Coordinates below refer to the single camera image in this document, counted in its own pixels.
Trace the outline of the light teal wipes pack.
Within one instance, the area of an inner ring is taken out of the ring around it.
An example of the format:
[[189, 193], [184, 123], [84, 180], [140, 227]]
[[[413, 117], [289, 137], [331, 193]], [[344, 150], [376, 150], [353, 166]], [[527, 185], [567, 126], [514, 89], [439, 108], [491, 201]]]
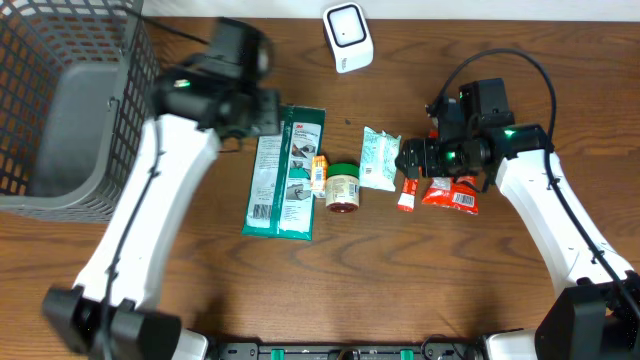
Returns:
[[364, 127], [359, 167], [360, 186], [394, 192], [401, 137]]

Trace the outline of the red snack packet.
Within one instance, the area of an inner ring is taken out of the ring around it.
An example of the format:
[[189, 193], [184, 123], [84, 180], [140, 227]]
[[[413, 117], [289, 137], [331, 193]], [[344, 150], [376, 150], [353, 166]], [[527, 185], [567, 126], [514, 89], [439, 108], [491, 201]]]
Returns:
[[463, 176], [455, 180], [454, 178], [432, 177], [421, 203], [477, 215], [477, 193], [468, 184], [476, 186], [476, 178]]

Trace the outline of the green lid jar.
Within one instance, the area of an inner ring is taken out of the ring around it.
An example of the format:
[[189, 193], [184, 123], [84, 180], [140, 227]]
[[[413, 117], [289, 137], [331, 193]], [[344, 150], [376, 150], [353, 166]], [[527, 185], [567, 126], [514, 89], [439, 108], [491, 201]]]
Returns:
[[335, 213], [351, 213], [359, 209], [359, 167], [337, 163], [328, 167], [325, 187], [326, 208]]

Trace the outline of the green white packet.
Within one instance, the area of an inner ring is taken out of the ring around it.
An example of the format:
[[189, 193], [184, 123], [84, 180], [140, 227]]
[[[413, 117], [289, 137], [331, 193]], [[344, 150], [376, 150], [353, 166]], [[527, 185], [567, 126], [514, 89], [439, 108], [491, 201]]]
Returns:
[[283, 106], [281, 133], [257, 143], [242, 233], [310, 241], [315, 195], [312, 160], [320, 152], [326, 111]]

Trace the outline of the narrow red stick packet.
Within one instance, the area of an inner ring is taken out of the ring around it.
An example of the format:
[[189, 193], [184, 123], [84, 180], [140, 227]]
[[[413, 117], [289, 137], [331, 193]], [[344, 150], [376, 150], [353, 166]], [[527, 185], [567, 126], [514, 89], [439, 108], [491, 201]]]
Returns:
[[413, 212], [415, 208], [415, 198], [419, 185], [418, 179], [405, 178], [401, 195], [397, 203], [397, 208], [404, 212]]

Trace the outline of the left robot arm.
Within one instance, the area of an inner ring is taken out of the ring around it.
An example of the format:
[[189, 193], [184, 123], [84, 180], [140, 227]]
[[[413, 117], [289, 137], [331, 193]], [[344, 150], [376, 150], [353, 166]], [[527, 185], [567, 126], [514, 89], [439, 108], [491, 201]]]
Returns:
[[111, 221], [70, 288], [51, 288], [42, 312], [73, 353], [90, 359], [209, 359], [211, 338], [158, 304], [169, 253], [192, 197], [226, 139], [281, 130], [275, 89], [262, 86], [272, 44], [229, 18], [151, 87], [150, 116]]

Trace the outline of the small orange white carton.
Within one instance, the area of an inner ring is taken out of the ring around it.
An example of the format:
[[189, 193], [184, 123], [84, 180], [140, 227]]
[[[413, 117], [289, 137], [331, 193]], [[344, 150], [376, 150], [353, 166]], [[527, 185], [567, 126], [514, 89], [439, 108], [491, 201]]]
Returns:
[[328, 161], [324, 155], [314, 156], [311, 164], [311, 192], [320, 199], [326, 197]]

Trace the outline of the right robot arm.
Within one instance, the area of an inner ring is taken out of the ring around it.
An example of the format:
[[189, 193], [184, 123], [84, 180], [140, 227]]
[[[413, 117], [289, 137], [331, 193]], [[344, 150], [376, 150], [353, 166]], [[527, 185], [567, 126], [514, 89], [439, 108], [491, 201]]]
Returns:
[[427, 108], [437, 126], [396, 159], [410, 178], [484, 174], [516, 209], [543, 257], [556, 300], [534, 330], [483, 336], [468, 359], [636, 359], [639, 275], [602, 236], [571, 189], [550, 137], [518, 125], [500, 79], [463, 85]]

